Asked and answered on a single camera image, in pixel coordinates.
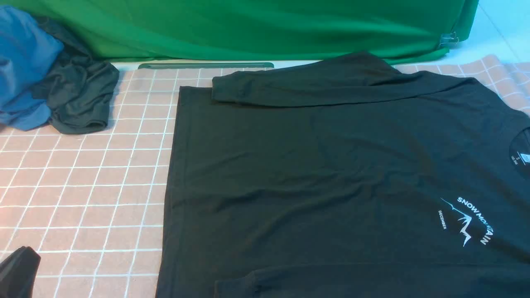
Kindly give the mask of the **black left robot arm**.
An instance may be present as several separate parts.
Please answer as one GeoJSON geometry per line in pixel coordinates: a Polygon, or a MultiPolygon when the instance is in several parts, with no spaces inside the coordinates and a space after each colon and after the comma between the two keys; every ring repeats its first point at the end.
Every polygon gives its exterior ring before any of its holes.
{"type": "Polygon", "coordinates": [[[21,246],[0,264],[0,296],[31,298],[41,257],[29,246],[21,246]]]}

